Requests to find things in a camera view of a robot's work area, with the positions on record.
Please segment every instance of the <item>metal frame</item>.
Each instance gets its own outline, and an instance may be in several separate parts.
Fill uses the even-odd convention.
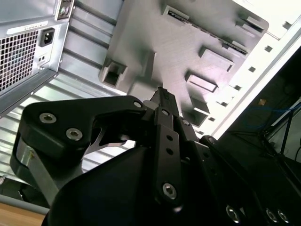
[[[38,2],[39,1],[37,0],[30,0],[27,2],[27,5],[22,3],[17,10],[21,10],[20,7],[25,6],[28,6],[29,8],[35,7],[37,6]],[[74,0],[68,3],[72,4],[72,8],[70,9],[68,15],[68,17],[70,17],[73,10]],[[43,87],[58,75],[57,71],[61,62],[63,46],[69,26],[69,19],[66,18],[59,21],[55,20],[53,12],[55,11],[55,7],[59,6],[56,4],[55,0],[52,0],[48,3],[45,2],[44,4],[45,5],[41,6],[41,3],[39,3],[39,7],[48,9],[48,13],[45,14],[45,16],[40,16],[40,13],[33,11],[32,18],[28,18],[30,15],[25,12],[22,13],[21,16],[18,15],[19,17],[24,17],[24,20],[16,20],[15,16],[11,15],[8,18],[9,23],[2,23],[0,25],[0,39],[22,35],[27,32],[38,32],[33,57],[32,72],[29,76],[3,90],[0,95],[0,118],[9,113],[25,99],[30,97],[38,89]],[[0,11],[5,11],[5,6],[6,4],[2,6]],[[55,30],[53,41],[49,45],[43,47],[39,44],[41,34],[43,30],[47,30],[49,28]]]

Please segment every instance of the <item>wooden surface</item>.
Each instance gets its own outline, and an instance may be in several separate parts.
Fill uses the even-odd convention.
[[[0,203],[0,226],[41,226],[44,215]]]

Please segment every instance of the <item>gray plastic panel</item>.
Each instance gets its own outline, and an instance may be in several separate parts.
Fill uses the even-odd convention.
[[[127,76],[119,89],[133,94],[131,87],[135,86],[137,77],[143,76],[147,53],[152,51],[156,53],[153,74],[151,78],[144,77],[145,82],[162,82],[169,92],[175,94],[182,107],[191,110],[191,96],[205,102],[212,98],[206,90],[203,92],[189,86],[185,80],[188,74],[199,76],[223,89],[247,57],[225,48],[220,40],[195,26],[183,25],[181,21],[171,18],[166,13],[166,4],[182,12],[183,18],[189,17],[191,23],[228,43],[243,47],[248,53],[267,31],[268,23],[232,0],[125,1],[108,49],[108,57],[128,67]],[[242,32],[236,27],[237,24],[254,29],[249,31],[253,36]],[[135,92],[135,95],[146,98],[143,92]]]

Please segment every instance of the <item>bolt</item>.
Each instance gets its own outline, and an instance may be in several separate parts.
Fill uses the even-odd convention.
[[[266,209],[266,213],[267,213],[268,217],[269,217],[274,223],[278,223],[277,217],[275,216],[275,214],[274,214],[271,210]]]
[[[229,216],[229,218],[231,218],[231,220],[233,220],[234,223],[239,224],[240,223],[240,219],[239,216],[237,214],[237,212],[230,206],[226,207],[226,212],[227,215]]]
[[[166,195],[168,198],[174,200],[177,197],[177,191],[174,188],[174,186],[172,186],[169,183],[165,183],[163,184],[163,193],[164,195]]]
[[[208,141],[209,141],[211,144],[215,145],[215,139],[213,139],[212,137],[209,137],[209,138],[208,138]]]
[[[45,124],[52,124],[56,122],[56,117],[50,113],[40,114],[40,121]]]
[[[289,223],[287,216],[281,210],[278,210],[278,215],[284,222],[286,222],[287,224]]]
[[[136,102],[136,101],[134,102],[134,105],[135,105],[136,107],[139,107],[139,108],[142,107],[142,105],[141,105],[139,102]]]
[[[79,141],[80,139],[82,139],[83,134],[79,129],[76,128],[70,128],[66,131],[66,136],[70,139],[70,140],[74,140],[74,141]]]
[[[186,120],[186,119],[183,119],[182,122],[186,125],[186,126],[189,126],[190,123]]]
[[[164,115],[166,115],[166,116],[169,116],[168,111],[165,111],[164,109],[162,110],[162,113],[163,113]]]

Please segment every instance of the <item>screw hole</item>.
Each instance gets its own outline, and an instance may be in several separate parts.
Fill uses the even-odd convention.
[[[71,133],[70,133],[70,135],[71,135],[71,136],[74,136],[74,137],[77,137],[77,136],[79,135],[79,133],[78,133],[78,132],[75,132],[75,131],[73,131],[73,132],[71,132]]]
[[[46,115],[46,116],[44,116],[44,119],[46,121],[52,121],[53,118],[51,116],[49,116],[49,115]]]
[[[171,150],[170,148],[167,148],[166,151],[167,151],[167,153],[170,154],[170,155],[173,155],[173,154],[174,154],[173,150]]]
[[[170,140],[170,141],[173,141],[173,140],[174,140],[170,135],[167,135],[166,137],[167,137],[167,139]]]

